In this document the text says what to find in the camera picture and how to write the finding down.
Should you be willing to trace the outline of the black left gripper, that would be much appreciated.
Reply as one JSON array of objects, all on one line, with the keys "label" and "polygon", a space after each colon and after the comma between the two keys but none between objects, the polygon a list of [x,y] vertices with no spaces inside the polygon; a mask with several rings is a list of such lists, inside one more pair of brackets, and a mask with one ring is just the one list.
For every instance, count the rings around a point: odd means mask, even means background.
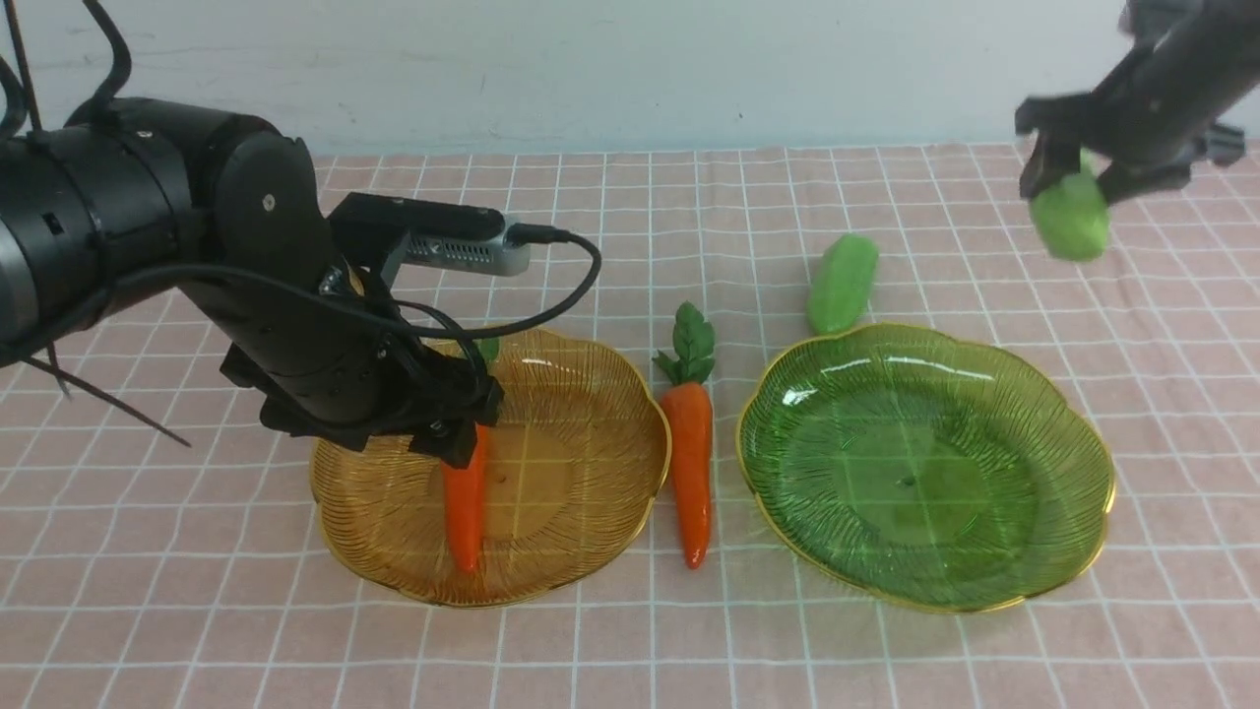
[{"label": "black left gripper", "polygon": [[464,470],[476,452],[478,423],[494,427],[500,418],[496,359],[384,340],[352,348],[307,375],[278,375],[233,345],[220,373],[265,395],[258,421],[266,429],[331,441],[350,452],[364,452],[373,438],[399,436],[410,453]]}]

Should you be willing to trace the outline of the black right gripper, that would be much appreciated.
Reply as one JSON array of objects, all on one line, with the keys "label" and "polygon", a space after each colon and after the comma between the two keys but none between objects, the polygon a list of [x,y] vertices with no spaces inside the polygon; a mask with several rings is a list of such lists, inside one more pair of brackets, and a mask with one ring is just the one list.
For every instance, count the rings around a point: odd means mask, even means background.
[{"label": "black right gripper", "polygon": [[1058,183],[1055,136],[1113,157],[1097,175],[1108,207],[1181,190],[1193,176],[1188,161],[1245,156],[1244,130],[1221,116],[1246,93],[1246,55],[1134,49],[1087,93],[1031,96],[1014,112],[1017,133],[1040,131],[1021,198],[1034,201]]}]

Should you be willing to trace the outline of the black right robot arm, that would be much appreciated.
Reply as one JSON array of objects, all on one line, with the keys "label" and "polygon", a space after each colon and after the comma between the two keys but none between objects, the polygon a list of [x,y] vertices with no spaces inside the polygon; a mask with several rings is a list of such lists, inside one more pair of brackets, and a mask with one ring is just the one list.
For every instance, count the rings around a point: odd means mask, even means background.
[{"label": "black right robot arm", "polygon": [[1014,112],[1017,133],[1036,135],[1023,199],[1080,173],[1084,150],[1108,157],[1108,205],[1178,190],[1200,161],[1246,156],[1244,128],[1223,115],[1257,86],[1257,3],[1129,1],[1120,25],[1133,45],[1092,89],[1031,96]]}]

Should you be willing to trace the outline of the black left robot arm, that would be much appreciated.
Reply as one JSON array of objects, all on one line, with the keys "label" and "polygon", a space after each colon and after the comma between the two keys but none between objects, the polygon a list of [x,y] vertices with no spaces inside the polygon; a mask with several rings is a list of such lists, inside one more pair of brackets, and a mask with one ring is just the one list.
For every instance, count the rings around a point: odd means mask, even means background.
[{"label": "black left robot arm", "polygon": [[469,340],[440,354],[411,332],[391,282],[415,238],[504,225],[357,191],[325,215],[306,145],[265,118],[113,99],[3,144],[3,363],[179,288],[229,339],[220,373],[261,392],[266,429],[465,463],[501,387]]}]

